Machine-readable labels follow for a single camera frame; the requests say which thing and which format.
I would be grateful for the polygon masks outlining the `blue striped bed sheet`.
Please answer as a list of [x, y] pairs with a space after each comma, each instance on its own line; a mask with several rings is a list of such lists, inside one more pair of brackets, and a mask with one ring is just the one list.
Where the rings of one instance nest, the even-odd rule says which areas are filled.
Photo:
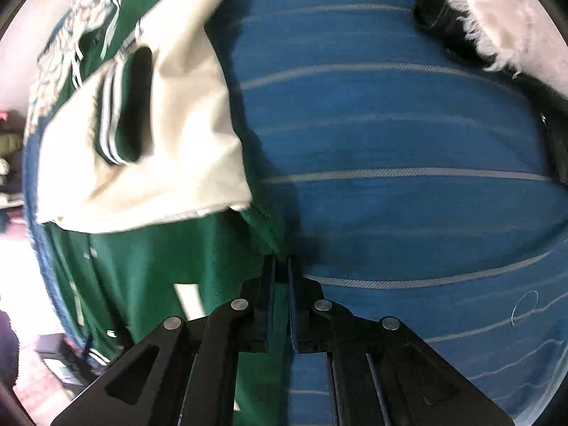
[[[230, 425], [336, 425], [326, 356], [292, 346], [291, 258], [355, 316], [401, 320], [510, 425], [567, 421], [567, 182], [520, 87], [453, 58], [413, 7], [224, 0], [207, 25], [280, 242], [269, 346], [239, 355]], [[95, 359], [30, 227], [26, 145], [40, 270]]]

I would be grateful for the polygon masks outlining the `green varsity jacket cream sleeves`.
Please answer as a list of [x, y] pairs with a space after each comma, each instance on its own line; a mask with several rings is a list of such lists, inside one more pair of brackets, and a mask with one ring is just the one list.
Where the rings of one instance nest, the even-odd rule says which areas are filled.
[[69, 323], [110, 362], [170, 316], [199, 318], [260, 276], [279, 236], [234, 128], [224, 0], [121, 0], [110, 47], [83, 35], [27, 136], [26, 206]]

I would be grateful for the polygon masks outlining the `black coat white fur trim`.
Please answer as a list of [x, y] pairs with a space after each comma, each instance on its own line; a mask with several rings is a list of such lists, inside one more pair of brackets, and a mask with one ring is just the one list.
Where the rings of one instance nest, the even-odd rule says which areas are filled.
[[548, 155], [567, 182], [567, 43], [539, 0], [414, 0], [416, 25], [456, 60], [503, 72], [540, 115]]

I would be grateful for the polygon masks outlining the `floral patterned quilt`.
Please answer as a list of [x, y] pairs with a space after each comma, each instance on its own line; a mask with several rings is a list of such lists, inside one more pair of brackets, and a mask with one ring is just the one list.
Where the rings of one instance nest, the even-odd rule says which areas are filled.
[[87, 50], [79, 46], [83, 35], [99, 29], [106, 19], [110, 27], [103, 31], [102, 52], [106, 53], [115, 35], [121, 0], [74, 0], [39, 54], [35, 78], [30, 88], [26, 117], [26, 136], [33, 134], [59, 97], [65, 80], [78, 87], [83, 83], [80, 62]]

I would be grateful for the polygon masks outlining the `stack of folded clothes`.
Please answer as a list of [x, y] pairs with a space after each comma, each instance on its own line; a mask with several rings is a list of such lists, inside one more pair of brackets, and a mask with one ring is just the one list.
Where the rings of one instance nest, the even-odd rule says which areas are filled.
[[25, 117], [15, 110], [1, 111], [1, 233], [23, 207], [22, 165]]

